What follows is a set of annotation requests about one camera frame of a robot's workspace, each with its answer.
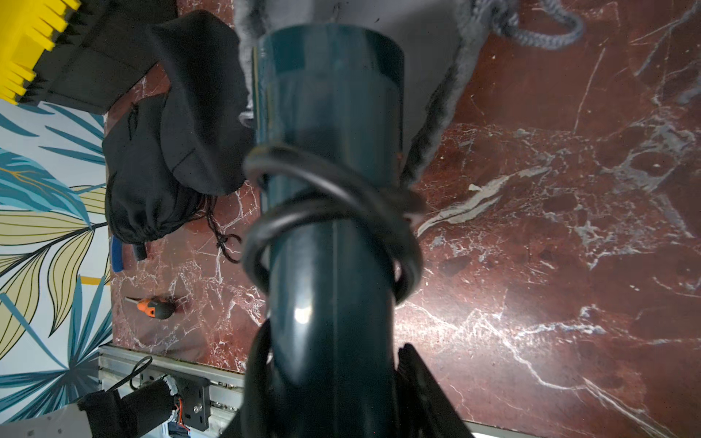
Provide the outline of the grey hair dryer pouch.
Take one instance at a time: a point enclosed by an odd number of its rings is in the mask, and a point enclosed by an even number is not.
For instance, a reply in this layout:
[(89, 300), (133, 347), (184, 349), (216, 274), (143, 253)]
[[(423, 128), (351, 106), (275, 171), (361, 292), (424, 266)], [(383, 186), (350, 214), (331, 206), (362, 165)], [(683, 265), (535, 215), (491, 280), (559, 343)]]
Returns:
[(583, 20), (559, 1), (541, 9), (566, 31), (560, 35), (520, 27), (518, 1), (235, 1), (234, 29), (246, 86), (253, 87), (252, 49), (262, 36), (297, 25), (366, 27), (392, 38), (405, 53), (403, 165), (411, 186), (434, 159), (490, 34), (525, 47), (557, 50), (584, 33)]

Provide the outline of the black hair dryer pouch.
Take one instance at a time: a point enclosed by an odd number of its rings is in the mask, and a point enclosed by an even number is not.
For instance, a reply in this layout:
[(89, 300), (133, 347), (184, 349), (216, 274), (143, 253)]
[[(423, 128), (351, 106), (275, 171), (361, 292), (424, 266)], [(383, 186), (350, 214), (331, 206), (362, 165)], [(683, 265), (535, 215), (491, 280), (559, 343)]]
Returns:
[(105, 215), (111, 233), (125, 244), (159, 240), (192, 220), (204, 195), (180, 184), (168, 169), (161, 145), (164, 94), (131, 106), (106, 135), (108, 169)]

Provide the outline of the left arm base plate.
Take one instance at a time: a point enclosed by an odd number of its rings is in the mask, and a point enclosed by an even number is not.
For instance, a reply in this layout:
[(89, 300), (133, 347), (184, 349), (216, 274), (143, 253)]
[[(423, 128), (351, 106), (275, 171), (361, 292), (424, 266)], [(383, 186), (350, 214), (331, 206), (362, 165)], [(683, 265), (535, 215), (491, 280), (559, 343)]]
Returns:
[(205, 432), (210, 418), (210, 381), (176, 370), (149, 367), (138, 374), (139, 389), (153, 384), (144, 407), (157, 413), (160, 423), (178, 423), (188, 431)]

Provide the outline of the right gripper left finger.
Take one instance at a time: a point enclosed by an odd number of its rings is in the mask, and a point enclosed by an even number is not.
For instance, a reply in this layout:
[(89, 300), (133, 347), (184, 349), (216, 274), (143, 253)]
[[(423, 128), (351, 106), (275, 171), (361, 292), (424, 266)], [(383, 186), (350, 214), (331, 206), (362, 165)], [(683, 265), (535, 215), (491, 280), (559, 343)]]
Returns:
[(271, 352), (270, 320), (260, 327), (246, 362), (243, 402), (221, 438), (272, 437), (272, 403), (268, 394), (268, 355)]

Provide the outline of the plain black drawstring pouch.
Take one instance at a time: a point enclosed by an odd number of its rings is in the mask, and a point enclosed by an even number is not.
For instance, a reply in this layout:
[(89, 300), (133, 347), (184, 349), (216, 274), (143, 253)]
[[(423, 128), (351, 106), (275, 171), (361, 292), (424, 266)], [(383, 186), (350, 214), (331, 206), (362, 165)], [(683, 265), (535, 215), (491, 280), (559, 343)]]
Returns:
[(149, 38), (170, 89), (155, 106), (142, 242), (177, 230), (202, 203), (213, 213), (218, 197), (243, 185), (242, 164), (254, 145), (252, 129), (238, 119), (248, 92), (235, 31), (195, 10), (152, 27)]

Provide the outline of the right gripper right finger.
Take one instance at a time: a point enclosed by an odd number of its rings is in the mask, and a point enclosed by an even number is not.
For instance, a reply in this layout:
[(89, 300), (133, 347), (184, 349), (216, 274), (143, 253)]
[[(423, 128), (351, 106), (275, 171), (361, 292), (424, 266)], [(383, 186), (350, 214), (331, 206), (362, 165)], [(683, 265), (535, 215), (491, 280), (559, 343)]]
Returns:
[(398, 358), (399, 436), (473, 438), (416, 348), (406, 343)]

